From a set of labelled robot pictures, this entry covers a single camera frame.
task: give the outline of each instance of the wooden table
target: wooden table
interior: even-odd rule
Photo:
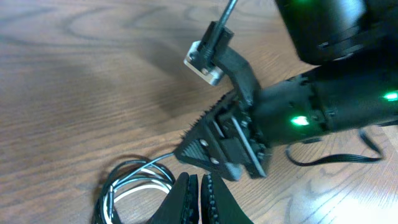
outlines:
[[[183,131],[231,89],[209,86],[182,60],[226,0],[2,0],[0,222],[88,223],[116,164],[173,150]],[[263,87],[311,68],[299,61],[273,1],[238,2],[231,46]],[[296,167],[275,149],[266,179],[228,182],[254,223],[395,223],[397,129],[368,128],[386,160]],[[348,131],[294,156],[371,156]],[[199,168],[163,161],[176,176]],[[118,210],[144,223],[164,198],[147,190]]]

